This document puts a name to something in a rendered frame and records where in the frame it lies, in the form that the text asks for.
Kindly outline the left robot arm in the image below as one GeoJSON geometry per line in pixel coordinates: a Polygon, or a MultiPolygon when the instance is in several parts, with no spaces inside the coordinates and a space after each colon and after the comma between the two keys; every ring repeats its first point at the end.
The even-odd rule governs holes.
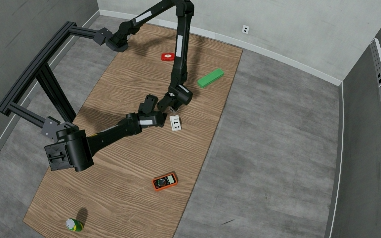
{"type": "Polygon", "coordinates": [[[165,93],[165,97],[157,103],[157,108],[161,112],[165,112],[170,104],[174,107],[178,104],[178,101],[180,101],[183,104],[188,105],[192,100],[192,92],[183,84],[187,81],[188,76],[187,54],[190,24],[192,16],[194,16],[194,4],[190,0],[162,0],[130,21],[122,22],[118,31],[108,39],[108,42],[116,48],[121,47],[127,43],[128,35],[136,35],[136,32],[139,31],[144,23],[173,6],[176,6],[176,16],[178,17],[175,57],[168,92],[165,93]],[[172,98],[177,98],[171,99],[168,95],[172,98]]]}

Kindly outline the green drink can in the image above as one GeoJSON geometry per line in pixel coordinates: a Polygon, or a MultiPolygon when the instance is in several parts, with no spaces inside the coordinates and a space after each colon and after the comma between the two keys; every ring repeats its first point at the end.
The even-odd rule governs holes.
{"type": "Polygon", "coordinates": [[[68,229],[73,231],[80,232],[83,229],[83,224],[79,220],[72,218],[68,219],[65,224],[68,229]]]}

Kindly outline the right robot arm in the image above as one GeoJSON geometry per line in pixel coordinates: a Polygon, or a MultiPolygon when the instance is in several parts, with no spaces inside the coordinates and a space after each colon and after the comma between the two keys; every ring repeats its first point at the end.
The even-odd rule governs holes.
{"type": "Polygon", "coordinates": [[[141,133],[142,129],[148,128],[149,125],[151,125],[149,127],[162,125],[163,113],[154,111],[157,102],[157,96],[147,95],[139,114],[135,112],[126,114],[126,118],[120,120],[115,126],[90,137],[86,136],[85,130],[77,131],[63,124],[62,130],[56,132],[59,143],[44,147],[51,171],[68,168],[75,168],[76,172],[83,171],[94,165],[92,157],[102,148],[123,137],[141,133]]]}

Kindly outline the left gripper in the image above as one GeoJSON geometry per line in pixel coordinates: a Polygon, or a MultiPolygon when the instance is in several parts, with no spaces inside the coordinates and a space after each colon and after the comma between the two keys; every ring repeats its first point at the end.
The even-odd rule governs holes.
{"type": "MultiPolygon", "coordinates": [[[[168,96],[169,96],[169,95],[168,95],[168,96]]],[[[169,97],[170,97],[170,96],[169,96],[169,97]]],[[[170,98],[171,98],[171,99],[176,99],[177,97],[176,97],[176,98],[172,98],[172,97],[170,97],[170,98]]],[[[178,104],[176,104],[174,107],[171,106],[171,104],[170,104],[169,106],[171,106],[172,109],[175,110],[175,112],[176,112],[182,104],[183,104],[182,102],[178,101],[178,104]]]]}

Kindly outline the green flat bar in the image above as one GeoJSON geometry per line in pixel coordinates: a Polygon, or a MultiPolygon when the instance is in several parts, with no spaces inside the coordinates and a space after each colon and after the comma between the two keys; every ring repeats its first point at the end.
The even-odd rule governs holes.
{"type": "Polygon", "coordinates": [[[218,78],[222,77],[224,75],[224,72],[221,69],[216,69],[215,71],[211,72],[210,74],[202,77],[200,80],[197,80],[197,84],[204,88],[210,83],[213,83],[218,78]]]}

